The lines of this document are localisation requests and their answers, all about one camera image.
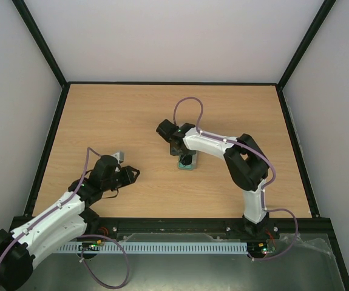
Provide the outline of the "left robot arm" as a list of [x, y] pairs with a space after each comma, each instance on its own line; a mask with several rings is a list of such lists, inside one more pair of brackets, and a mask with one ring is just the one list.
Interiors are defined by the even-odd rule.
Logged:
[[140, 171], [121, 166], [123, 152], [103, 155], [48, 209], [11, 231], [0, 230], [0, 286], [19, 289], [49, 255], [82, 235], [93, 235], [99, 216], [90, 207], [104, 192], [136, 182]]

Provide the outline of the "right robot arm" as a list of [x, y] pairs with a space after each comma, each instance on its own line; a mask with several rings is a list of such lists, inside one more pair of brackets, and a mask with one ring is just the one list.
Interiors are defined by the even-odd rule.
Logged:
[[180, 169], [194, 169], [199, 153], [224, 160], [234, 184], [243, 191], [244, 231], [256, 238], [266, 230], [269, 214], [265, 187], [271, 164], [250, 135], [226, 137], [189, 123], [179, 127], [167, 119], [158, 125], [156, 132], [169, 143], [169, 153], [178, 157]]

